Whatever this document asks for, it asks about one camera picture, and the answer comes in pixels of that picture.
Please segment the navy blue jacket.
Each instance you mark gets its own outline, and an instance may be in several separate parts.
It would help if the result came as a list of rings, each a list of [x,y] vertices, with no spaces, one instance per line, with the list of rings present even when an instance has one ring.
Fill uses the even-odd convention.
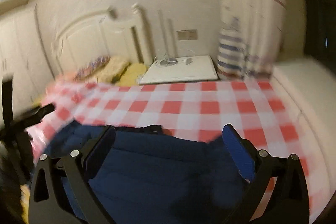
[[[165,135],[159,126],[63,127],[45,148],[57,158],[83,150],[91,140],[88,183],[117,223],[220,223],[242,200],[240,176],[221,137],[209,143]]]

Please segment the cream wardrobe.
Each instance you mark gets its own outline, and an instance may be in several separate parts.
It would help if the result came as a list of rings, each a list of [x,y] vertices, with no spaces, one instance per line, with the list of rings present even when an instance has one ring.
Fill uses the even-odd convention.
[[[13,76],[13,110],[20,113],[45,93],[54,79],[39,30],[37,5],[1,16],[1,77]]]

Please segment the colourful patterned pillow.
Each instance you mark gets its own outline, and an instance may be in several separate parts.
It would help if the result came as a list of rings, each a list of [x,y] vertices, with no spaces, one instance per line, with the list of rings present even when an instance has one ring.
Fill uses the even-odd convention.
[[[94,73],[96,73],[100,69],[102,69],[109,61],[110,61],[110,57],[108,55],[97,57],[90,63],[86,64],[84,67],[80,68],[76,72],[73,79],[76,81],[84,80],[92,76]]]

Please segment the pink checkered bed cover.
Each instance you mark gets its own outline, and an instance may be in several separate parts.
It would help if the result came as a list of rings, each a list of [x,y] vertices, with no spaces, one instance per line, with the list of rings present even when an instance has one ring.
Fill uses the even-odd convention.
[[[56,110],[28,129],[35,156],[71,120],[133,127],[159,124],[170,135],[195,141],[210,141],[226,124],[232,124],[258,149],[278,157],[299,155],[308,186],[311,221],[333,193],[321,150],[303,111],[268,81],[132,87],[60,82],[42,99],[42,104],[49,103],[54,103]]]

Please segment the cream lace pillow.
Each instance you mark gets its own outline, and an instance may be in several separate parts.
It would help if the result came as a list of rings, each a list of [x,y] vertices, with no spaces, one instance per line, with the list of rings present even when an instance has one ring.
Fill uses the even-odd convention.
[[[114,55],[110,57],[109,62],[95,74],[97,83],[114,83],[118,81],[130,65],[130,62],[122,56]]]

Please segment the yellow pillow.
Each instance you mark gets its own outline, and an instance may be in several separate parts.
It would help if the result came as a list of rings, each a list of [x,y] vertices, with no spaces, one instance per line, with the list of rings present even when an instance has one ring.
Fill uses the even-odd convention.
[[[122,74],[119,81],[116,82],[120,87],[137,86],[139,79],[147,72],[147,66],[143,63],[133,63]]]

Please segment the cream wooden headboard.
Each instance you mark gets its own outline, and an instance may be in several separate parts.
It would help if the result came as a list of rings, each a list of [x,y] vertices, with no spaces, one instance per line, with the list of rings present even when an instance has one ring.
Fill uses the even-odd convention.
[[[62,74],[103,55],[120,55],[147,66],[154,61],[143,9],[137,3],[128,17],[118,17],[113,7],[77,17],[56,35],[51,52]]]

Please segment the white bedside table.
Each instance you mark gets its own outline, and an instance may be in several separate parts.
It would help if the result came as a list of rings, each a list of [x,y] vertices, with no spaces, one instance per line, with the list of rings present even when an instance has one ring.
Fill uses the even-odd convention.
[[[139,80],[139,84],[160,84],[177,82],[199,82],[217,80],[213,61],[208,55],[178,57],[174,61],[154,61]]]

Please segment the striped printed curtain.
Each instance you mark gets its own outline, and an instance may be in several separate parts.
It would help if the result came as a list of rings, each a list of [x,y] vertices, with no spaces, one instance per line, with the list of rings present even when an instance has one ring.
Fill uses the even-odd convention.
[[[282,40],[286,0],[220,0],[221,79],[268,78]]]

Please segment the white wall conduit pipe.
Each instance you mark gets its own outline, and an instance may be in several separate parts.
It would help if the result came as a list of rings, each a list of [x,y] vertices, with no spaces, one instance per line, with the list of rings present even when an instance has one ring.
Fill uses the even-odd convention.
[[[163,10],[157,10],[159,24],[161,28],[163,44],[165,48],[165,53],[169,58],[176,58],[178,55],[175,30],[173,26],[173,20],[171,18],[165,17]]]

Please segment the beige wall socket plate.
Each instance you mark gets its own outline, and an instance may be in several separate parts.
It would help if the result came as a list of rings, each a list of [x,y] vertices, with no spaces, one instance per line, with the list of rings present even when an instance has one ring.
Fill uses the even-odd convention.
[[[177,31],[178,41],[197,40],[198,31],[196,29]]]

